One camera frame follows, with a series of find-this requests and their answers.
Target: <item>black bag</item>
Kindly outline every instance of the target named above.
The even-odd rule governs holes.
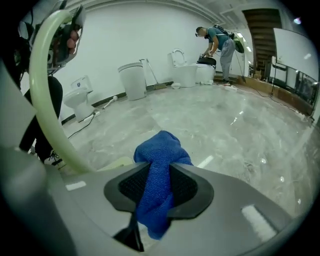
[[[200,57],[199,60],[197,61],[198,64],[206,64],[206,65],[211,65],[216,67],[217,61],[214,58],[209,58],[209,57]]]

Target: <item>gray pants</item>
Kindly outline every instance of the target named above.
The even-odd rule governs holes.
[[[222,77],[226,81],[229,80],[230,64],[232,61],[232,56],[234,55],[235,48],[236,44],[230,38],[222,45],[220,63],[222,67]]]

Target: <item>teal shirt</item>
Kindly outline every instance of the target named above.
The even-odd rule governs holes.
[[[225,41],[229,39],[229,36],[227,35],[218,35],[218,34],[223,34],[223,32],[215,27],[209,27],[208,28],[208,34],[209,34],[209,42],[213,43],[212,38],[216,36],[218,38],[219,44],[218,44],[218,49],[221,51],[222,46],[224,45]]]

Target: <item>black pants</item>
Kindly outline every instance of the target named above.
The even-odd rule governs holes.
[[[48,77],[48,84],[53,108],[56,116],[58,117],[60,115],[63,89],[60,82],[53,76]],[[30,90],[28,90],[24,96],[32,104]],[[23,151],[29,151],[35,139],[35,152],[37,153],[40,160],[44,161],[50,156],[52,147],[43,134],[36,117],[33,118],[27,130],[25,131],[20,143],[20,148]]]

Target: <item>staircase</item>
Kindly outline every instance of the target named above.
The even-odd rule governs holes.
[[[282,28],[280,13],[277,9],[250,9],[242,12],[252,37],[253,71],[261,70],[264,77],[266,62],[276,56],[274,28]]]

